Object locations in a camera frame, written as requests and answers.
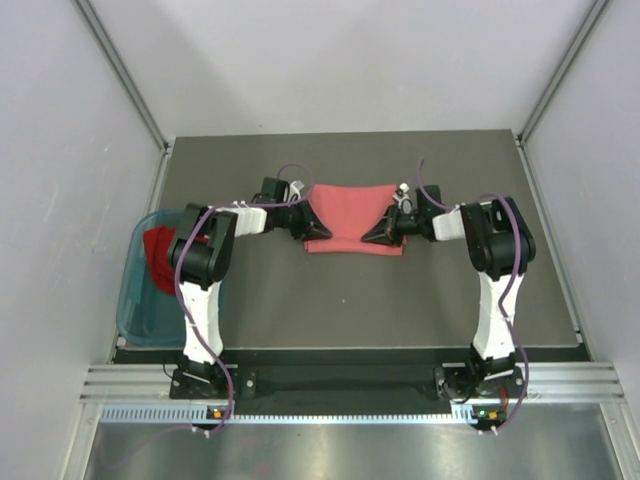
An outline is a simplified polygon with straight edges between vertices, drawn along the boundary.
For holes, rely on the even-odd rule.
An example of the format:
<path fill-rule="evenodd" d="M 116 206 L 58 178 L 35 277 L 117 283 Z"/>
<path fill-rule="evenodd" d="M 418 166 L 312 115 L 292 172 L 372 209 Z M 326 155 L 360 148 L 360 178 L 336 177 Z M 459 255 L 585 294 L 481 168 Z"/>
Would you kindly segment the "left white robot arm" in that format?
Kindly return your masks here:
<path fill-rule="evenodd" d="M 332 237 L 303 190 L 298 181 L 266 177 L 249 203 L 235 201 L 222 207 L 190 203 L 183 210 L 167 252 L 186 326 L 179 371 L 192 377 L 194 387 L 205 396 L 220 394 L 228 381 L 220 359 L 219 317 L 235 240 L 275 229 L 287 230 L 300 241 Z"/>

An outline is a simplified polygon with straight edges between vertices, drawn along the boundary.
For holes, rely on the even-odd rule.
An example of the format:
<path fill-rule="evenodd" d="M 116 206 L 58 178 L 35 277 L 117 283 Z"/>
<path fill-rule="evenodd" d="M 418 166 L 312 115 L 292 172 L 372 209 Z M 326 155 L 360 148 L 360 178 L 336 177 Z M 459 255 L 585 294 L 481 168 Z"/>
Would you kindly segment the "pink t shirt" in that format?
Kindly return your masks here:
<path fill-rule="evenodd" d="M 306 241 L 306 251 L 310 254 L 361 253 L 401 257 L 403 244 L 387 246 L 361 240 L 394 203 L 395 190 L 393 184 L 371 187 L 316 184 L 309 202 L 320 222 L 330 231 L 331 238 Z"/>

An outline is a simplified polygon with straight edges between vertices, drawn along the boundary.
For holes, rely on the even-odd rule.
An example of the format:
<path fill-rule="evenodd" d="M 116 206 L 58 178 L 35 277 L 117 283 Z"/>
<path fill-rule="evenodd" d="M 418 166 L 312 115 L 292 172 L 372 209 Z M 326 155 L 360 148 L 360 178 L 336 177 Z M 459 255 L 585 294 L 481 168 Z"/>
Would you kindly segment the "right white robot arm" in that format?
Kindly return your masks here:
<path fill-rule="evenodd" d="M 518 291 L 536 256 L 533 235 L 509 196 L 487 194 L 471 203 L 446 206 L 437 185 L 424 185 L 416 189 L 415 200 L 400 187 L 361 240 L 401 246 L 413 235 L 430 242 L 466 242 L 480 282 L 478 325 L 465 361 L 466 380 L 474 393 L 490 395 L 515 371 L 512 328 Z"/>

